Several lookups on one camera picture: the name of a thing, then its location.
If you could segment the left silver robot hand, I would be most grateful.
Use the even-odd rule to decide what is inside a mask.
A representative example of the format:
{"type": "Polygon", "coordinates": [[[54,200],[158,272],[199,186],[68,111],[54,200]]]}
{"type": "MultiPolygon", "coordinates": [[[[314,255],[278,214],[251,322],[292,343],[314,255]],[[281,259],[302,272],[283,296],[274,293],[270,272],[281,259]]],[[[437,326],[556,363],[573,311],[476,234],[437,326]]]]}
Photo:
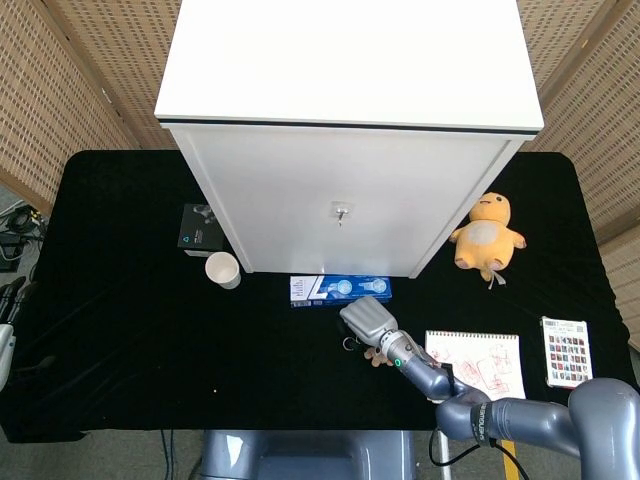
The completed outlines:
{"type": "Polygon", "coordinates": [[[15,323],[32,296],[36,283],[27,283],[26,276],[1,287],[1,389],[8,383],[16,344],[15,323]]]}

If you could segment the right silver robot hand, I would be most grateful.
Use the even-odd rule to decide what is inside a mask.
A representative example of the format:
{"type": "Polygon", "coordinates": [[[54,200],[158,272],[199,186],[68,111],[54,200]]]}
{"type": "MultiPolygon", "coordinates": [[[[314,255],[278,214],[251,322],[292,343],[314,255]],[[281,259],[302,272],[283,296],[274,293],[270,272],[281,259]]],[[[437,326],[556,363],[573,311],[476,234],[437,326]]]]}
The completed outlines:
{"type": "Polygon", "coordinates": [[[372,296],[348,304],[339,315],[355,336],[370,347],[380,347],[383,336],[398,329],[395,317],[372,296]]]}

